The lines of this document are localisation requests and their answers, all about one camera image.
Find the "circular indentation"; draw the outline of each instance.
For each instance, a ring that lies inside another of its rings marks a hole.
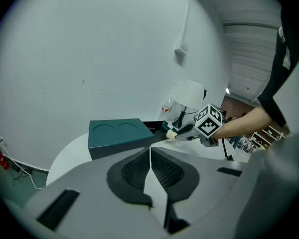
[[[135,126],[134,124],[127,123],[127,122],[120,124],[119,128],[122,130],[128,130],[128,131],[135,131],[136,129],[138,129],[138,127]]]
[[[93,133],[109,132],[109,131],[113,131],[113,130],[115,130],[115,128],[112,127],[111,125],[102,124],[102,125],[97,125],[95,128],[93,128]]]

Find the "small bottle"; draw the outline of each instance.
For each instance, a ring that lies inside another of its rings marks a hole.
[[[172,105],[174,103],[174,96],[169,95],[168,98],[165,100],[164,104],[161,107],[160,115],[158,120],[167,121],[168,115],[172,109]]]

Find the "white wall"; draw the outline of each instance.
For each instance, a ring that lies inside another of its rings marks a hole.
[[[0,136],[11,156],[49,169],[89,120],[155,120],[183,80],[221,104],[231,50],[215,14],[197,0],[18,0],[0,26]]]

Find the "lamp shade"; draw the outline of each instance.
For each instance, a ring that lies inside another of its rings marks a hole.
[[[186,81],[176,96],[175,101],[186,107],[198,110],[204,99],[204,86],[193,81]]]

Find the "person's arm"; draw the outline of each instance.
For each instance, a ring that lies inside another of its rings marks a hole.
[[[212,138],[221,139],[247,133],[253,133],[267,128],[273,120],[262,106],[254,108],[245,116],[232,120],[222,126]]]

